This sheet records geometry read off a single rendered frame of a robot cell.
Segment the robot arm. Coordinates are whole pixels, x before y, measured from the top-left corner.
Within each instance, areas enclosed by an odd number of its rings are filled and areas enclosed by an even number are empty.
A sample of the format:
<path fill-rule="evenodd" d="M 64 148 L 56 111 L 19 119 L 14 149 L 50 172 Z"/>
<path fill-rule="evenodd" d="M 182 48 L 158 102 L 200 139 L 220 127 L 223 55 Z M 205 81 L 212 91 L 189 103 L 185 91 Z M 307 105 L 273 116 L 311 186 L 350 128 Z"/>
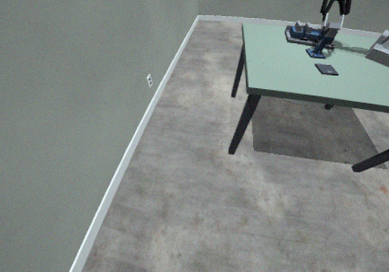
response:
<path fill-rule="evenodd" d="M 387 36 L 385 39 L 383 39 L 382 41 L 382 44 L 383 46 L 389 50 L 389 36 Z"/>

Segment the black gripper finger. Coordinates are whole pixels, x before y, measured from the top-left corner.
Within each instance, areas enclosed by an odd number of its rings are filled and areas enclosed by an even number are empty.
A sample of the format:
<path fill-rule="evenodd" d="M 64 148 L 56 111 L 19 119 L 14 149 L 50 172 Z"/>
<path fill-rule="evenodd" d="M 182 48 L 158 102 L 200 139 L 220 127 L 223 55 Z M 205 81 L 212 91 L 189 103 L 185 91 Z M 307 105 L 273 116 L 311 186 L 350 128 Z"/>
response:
<path fill-rule="evenodd" d="M 327 5 L 328 3 L 328 0 L 323 0 L 323 3 L 322 3 L 322 6 L 321 6 L 321 11 L 320 13 L 322 13 L 323 17 L 322 17 L 322 24 L 321 24 L 321 27 L 325 27 L 326 26 L 326 22 L 327 22 L 327 19 L 328 19 L 328 11 L 330 10 L 332 4 L 334 3 L 335 0 L 330 0 L 329 4 Z M 327 6 L 327 7 L 326 7 Z"/>
<path fill-rule="evenodd" d="M 351 0 L 346 0 L 346 4 L 345 4 L 345 0 L 340 0 L 338 2 L 339 2 L 339 12 L 340 12 L 339 23 L 341 23 L 340 28 L 342 28 L 345 15 L 350 13 Z"/>

